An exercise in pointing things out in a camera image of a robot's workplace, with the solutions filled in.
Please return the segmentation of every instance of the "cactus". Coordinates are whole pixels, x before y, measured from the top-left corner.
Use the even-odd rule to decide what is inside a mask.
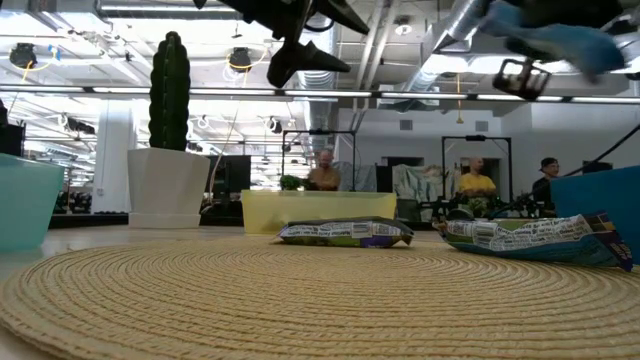
[[[169,32],[153,56],[149,132],[151,147],[184,151],[189,128],[190,64],[176,32]]]

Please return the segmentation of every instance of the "teal bowl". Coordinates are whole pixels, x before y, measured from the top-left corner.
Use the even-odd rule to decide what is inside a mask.
[[[64,168],[0,154],[0,252],[44,242]]]

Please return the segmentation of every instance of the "round straw mat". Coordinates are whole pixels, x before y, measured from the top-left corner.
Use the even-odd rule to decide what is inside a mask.
[[[155,242],[17,273],[0,319],[69,359],[638,358],[640,276],[435,243]]]

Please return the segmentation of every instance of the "white planter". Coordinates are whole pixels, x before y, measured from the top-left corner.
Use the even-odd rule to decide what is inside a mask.
[[[200,224],[210,160],[165,149],[129,150],[129,227],[187,229]]]

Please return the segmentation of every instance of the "yellow container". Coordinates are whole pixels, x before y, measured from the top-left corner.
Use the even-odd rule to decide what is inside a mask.
[[[276,235],[290,221],[362,216],[393,219],[396,195],[365,192],[242,190],[247,234]]]

